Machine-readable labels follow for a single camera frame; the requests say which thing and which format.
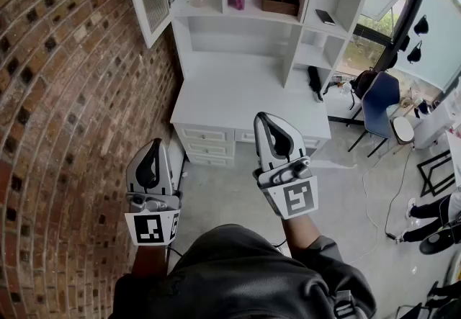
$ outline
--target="black chair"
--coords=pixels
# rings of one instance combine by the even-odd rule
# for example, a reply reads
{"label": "black chair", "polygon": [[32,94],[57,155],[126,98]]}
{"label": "black chair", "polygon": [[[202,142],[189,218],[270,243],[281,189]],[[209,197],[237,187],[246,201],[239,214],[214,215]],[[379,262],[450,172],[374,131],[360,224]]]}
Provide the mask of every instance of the black chair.
{"label": "black chair", "polygon": [[365,124],[365,131],[359,139],[348,150],[355,148],[359,141],[367,134],[380,136],[384,140],[374,149],[368,158],[373,155],[393,135],[390,126],[387,108],[400,102],[400,88],[398,79],[386,72],[379,72],[375,80],[362,97],[362,107],[353,116],[354,119],[362,110]]}

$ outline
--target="chair leg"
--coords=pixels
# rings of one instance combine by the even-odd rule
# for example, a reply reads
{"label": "chair leg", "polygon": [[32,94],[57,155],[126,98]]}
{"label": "chair leg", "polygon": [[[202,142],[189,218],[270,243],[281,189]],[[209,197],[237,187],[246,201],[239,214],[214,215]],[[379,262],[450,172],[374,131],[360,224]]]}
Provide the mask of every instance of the chair leg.
{"label": "chair leg", "polygon": [[368,154],[367,158],[369,158],[370,156],[372,156],[374,153],[377,152],[377,149],[379,149],[381,146],[384,145],[384,143],[387,141],[388,139],[385,138],[383,141],[381,141],[381,143],[376,147],[376,149],[374,149],[370,154]]}
{"label": "chair leg", "polygon": [[360,140],[361,140],[367,133],[368,133],[368,131],[365,130],[365,131],[360,135],[359,139],[352,145],[352,147],[351,147],[347,152],[350,153],[351,150],[352,150],[353,148],[355,148],[355,146],[360,142]]}
{"label": "chair leg", "polygon": [[354,116],[351,118],[351,121],[352,121],[352,120],[355,120],[355,117],[356,117],[357,115],[359,115],[359,113],[360,113],[361,111],[362,111],[362,107],[360,107],[359,110],[357,110],[357,112],[356,112],[356,113],[354,114]]}

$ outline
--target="concrete floor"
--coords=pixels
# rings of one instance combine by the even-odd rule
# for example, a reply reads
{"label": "concrete floor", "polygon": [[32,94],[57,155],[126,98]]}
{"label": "concrete floor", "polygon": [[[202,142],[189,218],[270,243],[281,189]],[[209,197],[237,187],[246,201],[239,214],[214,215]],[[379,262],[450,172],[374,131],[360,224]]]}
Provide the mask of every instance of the concrete floor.
{"label": "concrete floor", "polygon": [[[365,213],[362,175],[378,161],[379,155],[367,158],[367,154],[380,140],[365,137],[351,153],[347,152],[362,131],[360,126],[346,128],[344,124],[331,123],[332,139],[312,157],[311,170],[318,177],[320,206],[310,216],[322,234],[338,243],[344,261],[356,261],[352,265],[368,279],[378,303],[375,317],[393,318],[398,306],[425,302],[434,281],[443,281],[450,259],[459,247],[423,256],[417,243],[397,246],[385,237],[389,203],[400,186],[409,147],[395,155],[389,152],[364,178],[369,214],[379,227],[377,234]],[[381,155],[387,151],[386,145],[380,149]],[[416,197],[419,204],[435,200],[431,195],[419,199],[423,182],[416,164],[430,158],[430,153],[439,152],[441,149],[414,150],[410,155],[401,193],[390,211],[389,232],[400,234],[404,228],[417,227],[414,220],[409,222],[404,218],[410,198]],[[449,174],[449,166],[448,163],[445,169],[440,167],[437,176]],[[279,218],[253,179],[252,171],[256,168],[255,147],[246,143],[237,143],[233,169],[186,164],[187,177],[183,178],[181,187],[184,192],[182,213],[174,242],[178,251],[186,251],[204,232],[226,223],[250,228],[272,243],[284,240]],[[374,251],[360,258],[376,245],[377,235],[379,241]],[[176,261],[172,254],[171,266]]]}

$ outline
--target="wall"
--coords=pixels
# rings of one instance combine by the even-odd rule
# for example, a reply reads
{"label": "wall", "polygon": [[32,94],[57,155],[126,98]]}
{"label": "wall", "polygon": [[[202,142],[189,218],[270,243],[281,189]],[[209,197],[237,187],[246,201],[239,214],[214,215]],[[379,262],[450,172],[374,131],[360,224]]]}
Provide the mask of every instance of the wall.
{"label": "wall", "polygon": [[171,29],[131,0],[0,0],[0,313],[107,318],[130,268],[125,168],[171,130]]}
{"label": "wall", "polygon": [[[413,28],[425,14],[429,33],[418,36]],[[445,90],[461,66],[461,12],[450,0],[423,0],[408,35],[411,39],[410,45],[406,52],[398,53],[395,67]],[[410,64],[407,56],[420,40],[423,41],[421,60]]]}

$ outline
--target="wooden box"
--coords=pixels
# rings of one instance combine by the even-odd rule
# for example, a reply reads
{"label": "wooden box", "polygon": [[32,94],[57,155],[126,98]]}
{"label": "wooden box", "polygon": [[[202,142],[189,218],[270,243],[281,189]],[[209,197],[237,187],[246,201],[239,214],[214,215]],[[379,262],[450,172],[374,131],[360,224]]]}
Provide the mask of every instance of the wooden box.
{"label": "wooden box", "polygon": [[266,12],[297,16],[300,0],[262,0],[262,10]]}

